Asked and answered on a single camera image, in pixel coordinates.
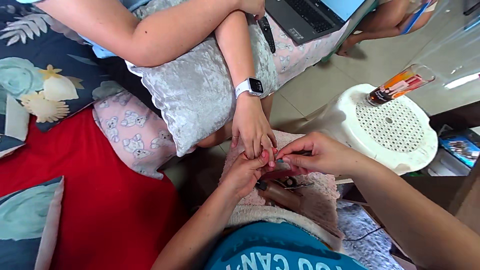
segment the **laptop keyboard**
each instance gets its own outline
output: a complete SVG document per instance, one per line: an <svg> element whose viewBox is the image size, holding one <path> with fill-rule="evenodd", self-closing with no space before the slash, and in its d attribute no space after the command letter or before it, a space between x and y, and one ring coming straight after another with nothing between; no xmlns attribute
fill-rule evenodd
<svg viewBox="0 0 480 270"><path fill-rule="evenodd" d="M333 28L333 25L323 18L305 0L285 0L317 33Z"/></svg>

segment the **laptop screen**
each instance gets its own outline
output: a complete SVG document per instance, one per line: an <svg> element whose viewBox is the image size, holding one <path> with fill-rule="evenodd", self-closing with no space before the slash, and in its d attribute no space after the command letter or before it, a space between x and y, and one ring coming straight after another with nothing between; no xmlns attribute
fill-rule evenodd
<svg viewBox="0 0 480 270"><path fill-rule="evenodd" d="M363 4L363 2L365 2L365 0L321 0L321 1L344 21L347 21L350 18L350 16Z"/></svg>

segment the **glass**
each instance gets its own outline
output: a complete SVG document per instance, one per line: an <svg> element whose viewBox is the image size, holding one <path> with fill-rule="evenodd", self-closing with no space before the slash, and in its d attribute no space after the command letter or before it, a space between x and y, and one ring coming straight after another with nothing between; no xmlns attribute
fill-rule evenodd
<svg viewBox="0 0 480 270"><path fill-rule="evenodd" d="M380 106L435 80L433 71L413 64L367 95L371 105Z"/></svg>

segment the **smartwatch screen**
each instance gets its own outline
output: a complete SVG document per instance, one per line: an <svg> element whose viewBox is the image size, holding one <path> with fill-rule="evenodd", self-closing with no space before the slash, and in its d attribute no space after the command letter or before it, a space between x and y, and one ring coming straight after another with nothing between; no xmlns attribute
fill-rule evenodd
<svg viewBox="0 0 480 270"><path fill-rule="evenodd" d="M262 82L260 80L257 80L255 78L248 78L248 81L250 83L250 87L252 88L253 92L259 93L259 94L264 93L264 88L263 88Z"/></svg>

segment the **person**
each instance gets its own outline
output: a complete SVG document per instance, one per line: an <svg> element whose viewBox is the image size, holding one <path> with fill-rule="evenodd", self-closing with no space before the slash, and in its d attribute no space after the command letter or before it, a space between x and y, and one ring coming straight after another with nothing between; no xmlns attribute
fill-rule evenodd
<svg viewBox="0 0 480 270"><path fill-rule="evenodd" d="M292 154L301 150L312 151L312 156ZM276 158L298 174L351 175L389 234L419 268L480 269L480 236L380 163L317 132L286 145ZM364 269L287 223L248 224L216 245L237 203L273 169L265 166L267 162L265 150L254 160L240 154L222 184L160 252L152 270Z"/></svg>
<svg viewBox="0 0 480 270"><path fill-rule="evenodd" d="M427 1L428 0L380 0L376 10L366 15L357 28L355 28L355 30L362 32L347 37L342 46L340 46L337 54L340 56L348 56L348 50L364 40L401 35L413 17L413 14L419 11L420 6ZM436 5L437 0L431 0L427 9L407 34L424 27L431 19Z"/></svg>
<svg viewBox="0 0 480 270"><path fill-rule="evenodd" d="M149 0L18 0L34 4L93 45L98 62L129 92L161 117L141 78L127 70L124 59L136 66L154 67L176 59L215 32L234 87L255 77L245 12L264 16L264 0L189 0L157 11L139 21L131 11ZM273 102L241 93L233 121L198 146L211 147L233 137L244 142L247 157L267 149L274 166L275 135L269 124Z"/></svg>

